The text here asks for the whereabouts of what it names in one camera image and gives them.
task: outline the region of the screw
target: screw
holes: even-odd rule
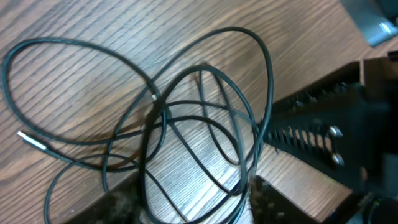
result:
[[[340,131],[340,129],[337,126],[330,126],[329,134],[332,135],[334,138],[343,137],[343,133]]]
[[[339,166],[344,165],[344,160],[343,160],[342,156],[338,153],[333,153],[331,155],[331,159],[336,165],[339,165]]]

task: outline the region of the cable connector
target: cable connector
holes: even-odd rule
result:
[[[47,150],[47,146],[43,145],[42,143],[38,142],[36,139],[34,139],[34,138],[28,136],[27,134],[25,134],[25,133],[23,133],[23,132],[21,132],[21,131],[18,131],[17,134],[18,134],[20,137],[24,138],[24,141],[25,141],[25,142],[28,142],[29,144],[33,145],[33,146],[36,147],[37,149],[40,149],[40,150],[43,150],[43,151],[44,151],[44,150]]]

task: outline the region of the wooden table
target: wooden table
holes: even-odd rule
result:
[[[33,37],[68,37],[113,49],[152,75],[179,49],[220,27],[242,26],[259,34],[271,53],[275,73],[275,100],[281,99],[338,67],[397,50],[398,41],[372,49],[337,0],[194,1],[194,0],[5,0],[0,5],[0,55],[14,44]],[[222,34],[185,54],[156,81],[161,90],[183,68],[207,61],[230,76],[249,100],[256,118],[265,107],[265,63],[257,45],[241,34]],[[143,81],[121,62],[98,52],[64,45],[31,47],[18,56],[11,72],[17,105],[47,131],[77,139],[109,136],[116,121],[143,88]],[[206,98],[223,103],[213,79],[205,75]],[[191,76],[169,100],[198,99]],[[139,128],[151,108],[147,94],[129,118],[126,129]],[[242,109],[234,101],[234,107]],[[173,115],[199,114],[200,107],[184,106]],[[211,118],[230,128],[225,112]],[[209,170],[226,185],[239,174],[216,152],[203,123],[178,124],[182,134]],[[0,223],[43,223],[45,193],[55,175],[66,166],[24,144],[16,135],[29,130],[7,109],[0,95]],[[223,196],[198,169],[175,135],[168,132],[165,146],[149,169],[189,219],[210,209]],[[251,133],[243,125],[245,145]],[[50,142],[73,157],[103,152],[101,147],[76,147]],[[118,141],[114,153],[137,156],[140,137]],[[319,220],[324,219],[349,190],[291,156],[266,148],[259,163],[265,177],[292,201]],[[110,174],[115,186],[129,174]],[[53,193],[50,214],[62,223],[103,195],[97,172],[72,168]],[[152,208],[168,222],[179,222],[159,190],[148,182]],[[225,207],[211,217],[225,217]],[[241,223],[249,223],[245,211]]]

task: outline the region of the black cable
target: black cable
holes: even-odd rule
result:
[[[160,94],[158,88],[155,86],[154,82],[156,79],[158,79],[165,71],[168,69],[171,64],[173,64],[179,57],[181,57],[186,51],[190,50],[193,46],[198,44],[199,42],[207,39],[208,37],[211,37],[216,34],[220,34],[223,32],[242,32],[244,34],[249,35],[252,37],[260,46],[262,53],[264,54],[264,59],[266,61],[266,67],[267,67],[267,104],[265,108],[265,114],[264,117],[262,118],[262,121],[256,124],[253,112],[251,110],[251,107],[248,103],[248,101],[245,99],[244,95],[241,93],[239,88],[233,83],[233,81],[225,75],[223,72],[219,71],[217,68],[211,66],[211,65],[196,65],[189,67],[185,69],[184,71],[180,72],[169,84],[169,86],[165,89],[163,94]],[[11,65],[12,61],[15,59],[15,57],[21,53],[23,50],[26,48],[35,45],[35,44],[42,44],[42,43],[53,43],[53,44],[69,44],[69,45],[77,45],[81,47],[88,47],[91,49],[98,50],[100,52],[106,53],[110,56],[113,56],[122,62],[124,62],[127,66],[129,66],[132,70],[137,72],[146,82],[147,86],[144,88],[142,92],[138,94],[138,96],[135,98],[131,106],[127,109],[127,111],[122,115],[122,118],[120,122],[116,125],[113,134],[110,138],[105,138],[105,139],[100,139],[100,140],[94,140],[94,141],[78,141],[74,139],[67,139],[63,138],[61,136],[54,135],[52,133],[49,133],[41,128],[39,128],[37,125],[35,125],[33,122],[29,121],[20,111],[20,109],[16,106],[14,99],[12,98],[11,91],[9,88],[9,72],[11,70]],[[210,103],[205,101],[204,93],[203,93],[203,82],[202,82],[202,72],[210,72],[213,74],[219,89],[221,91],[221,94],[223,95],[224,101],[226,103],[226,106],[223,105],[218,105],[215,103]],[[166,103],[167,97],[170,95],[171,91],[177,86],[177,84],[182,80],[182,78],[186,77],[187,75],[193,74],[193,73],[199,73],[199,84],[198,84],[198,89],[199,89],[199,94],[200,94],[200,101],[192,101],[192,100],[182,100],[182,101],[175,101],[172,103]],[[164,67],[160,69],[158,73],[155,74],[153,78],[149,78],[149,76],[142,71],[137,65],[133,64],[130,62],[128,59],[124,58],[122,55],[119,55],[116,52],[113,52],[110,49],[106,49],[104,47],[101,47],[99,45],[91,44],[88,42],[83,42],[79,40],[70,40],[70,39],[61,39],[61,38],[38,38],[38,39],[30,39],[30,40],[25,40],[17,45],[15,45],[8,53],[6,54],[4,58],[4,63],[2,67],[2,87],[4,90],[4,96],[5,99],[9,105],[9,108],[14,112],[14,114],[18,117],[18,119],[24,123],[27,127],[29,127],[34,134],[38,134],[42,137],[45,137],[47,139],[59,141],[59,142],[64,142],[67,144],[74,144],[74,145],[79,145],[79,146],[94,146],[94,145],[101,145],[105,144],[106,145],[106,152],[104,154],[97,154],[97,155],[92,155],[88,157],[84,157],[78,160],[75,160],[73,158],[70,158],[66,155],[63,155],[56,150],[46,147],[45,150],[43,150],[44,153],[53,156],[56,159],[61,159],[62,161],[65,161],[69,163],[66,168],[64,168],[55,178],[54,181],[52,182],[46,198],[45,198],[45,204],[44,204],[44,220],[46,223],[50,223],[49,221],[49,203],[50,203],[50,196],[52,193],[53,188],[55,187],[55,184],[57,183],[58,179],[61,177],[61,175],[66,172],[71,166],[80,166],[84,167],[87,169],[91,170],[100,170],[102,172],[102,180],[103,180],[103,188],[105,192],[108,192],[108,184],[106,180],[106,173],[107,172],[124,172],[128,170],[134,170],[138,168],[139,172],[139,179],[138,179],[138,184],[139,184],[139,195],[142,201],[142,207],[145,210],[147,216],[149,219],[154,222],[154,223],[163,223],[162,220],[158,219],[157,217],[154,216],[152,213],[149,203],[147,201],[147,195],[146,195],[146,186],[145,186],[145,177],[148,175],[155,183],[156,186],[160,189],[160,191],[165,195],[167,201],[171,204],[173,209],[180,215],[183,221],[187,223],[200,223],[207,218],[209,218],[212,214],[214,214],[219,208],[221,208],[232,196],[238,196],[240,195],[240,201],[237,204],[237,206],[234,208],[233,212],[231,212],[223,221],[222,223],[236,223],[237,220],[239,219],[240,215],[243,212],[244,208],[244,203],[248,197],[248,173],[255,173],[256,171],[256,166],[258,163],[258,158],[259,155],[261,154],[262,151],[262,145],[263,145],[263,140],[262,137],[264,136],[264,133],[266,131],[267,125],[269,123],[270,117],[271,117],[271,109],[272,109],[272,100],[273,100],[273,92],[274,92],[274,81],[273,81],[273,72],[272,72],[272,65],[271,65],[271,58],[268,53],[268,50],[261,40],[261,38],[256,35],[255,33],[251,32],[250,30],[247,30],[242,27],[226,27],[218,30],[214,30],[196,41],[192,42],[191,44],[188,44],[186,47],[184,47],[179,53],[177,53]],[[223,80],[226,82],[234,91],[235,93],[239,96],[240,100],[243,102],[244,107],[246,108],[246,111],[248,115],[245,115],[244,113],[240,111],[233,110],[231,107],[231,104],[229,102],[228,96],[225,93],[225,90],[223,88],[223,84],[221,82]],[[145,130],[140,130],[140,131],[134,131],[131,133],[127,134],[120,134],[121,127],[123,123],[127,120],[128,116],[130,113],[134,110],[134,108],[138,105],[138,103],[143,99],[145,93],[150,90],[152,94],[154,94],[157,97],[157,100],[154,101],[154,108],[150,112],[150,114],[147,117],[146,120],[146,125],[145,125]],[[169,107],[175,106],[175,105],[186,105],[186,104],[194,104],[194,105],[201,105],[203,108],[203,117],[201,116],[181,116],[177,118],[173,118],[171,115],[171,112],[169,110]],[[220,123],[213,121],[208,117],[208,112],[206,110],[206,107],[211,106],[223,110],[227,110],[229,113],[229,116],[231,118],[231,122],[233,125],[233,130],[234,134],[236,137],[234,137],[224,126],[222,126]],[[254,138],[254,144],[249,151],[248,155],[244,157],[243,154],[243,142],[241,139],[241,135],[239,132],[239,127],[236,122],[235,116],[241,117],[243,120],[247,121],[251,126],[252,126],[252,133],[253,133],[253,138]],[[161,122],[155,124],[155,121],[161,117]],[[211,134],[211,138],[213,142],[216,144],[216,147],[220,154],[228,161],[230,164],[234,164],[236,166],[240,166],[240,172],[241,172],[241,178],[239,182],[231,189],[227,189],[224,187],[221,183],[219,183],[213,176],[212,174],[207,170],[207,168],[200,162],[200,160],[196,157],[196,155],[193,153],[193,151],[189,148],[188,144],[185,142],[184,138],[180,134],[179,130],[177,129],[175,123],[181,122],[181,121],[188,121],[188,120],[195,120],[195,121],[201,121],[205,122],[208,125],[208,129]],[[201,217],[197,218],[196,220],[189,221],[187,217],[178,209],[178,207],[173,203],[171,198],[167,195],[166,191],[162,188],[162,186],[159,184],[159,182],[156,180],[156,178],[146,170],[146,164],[150,162],[158,153],[159,149],[162,147],[165,135],[166,135],[166,129],[167,125],[169,125],[174,133],[177,135],[179,140],[183,143],[183,145],[187,148],[188,152],[191,154],[191,156],[194,158],[194,160],[197,162],[197,164],[200,166],[202,171],[224,192],[226,192],[226,196],[221,200],[220,203],[218,203],[216,206],[214,206],[209,212],[206,214],[202,215]],[[147,150],[148,150],[148,145],[149,145],[149,138],[152,133],[152,131],[155,128],[161,128],[161,134],[159,141],[157,143],[156,148],[152,153],[147,155]],[[238,155],[238,161],[232,161],[222,150],[220,144],[218,143],[218,140],[216,139],[213,128],[219,129],[231,142],[231,144],[234,147],[234,150],[236,154]],[[142,143],[141,143],[141,156],[140,156],[140,161],[137,164],[137,162],[132,161],[129,158],[126,158],[124,156],[116,155],[116,154],[111,154],[111,149],[113,146],[113,142],[120,140],[120,139],[126,139],[126,138],[131,138],[133,136],[137,136],[143,134],[142,137]],[[92,159],[92,158],[97,158],[97,157],[102,157],[103,158],[103,165],[96,166],[93,164],[89,164],[84,162],[87,159]],[[132,163],[131,166],[128,167],[121,167],[121,168],[110,168],[108,167],[108,159],[109,157],[117,157],[120,159],[124,159],[130,163]],[[249,166],[249,169],[246,170],[246,163],[249,161],[249,159],[253,157],[252,164]]]

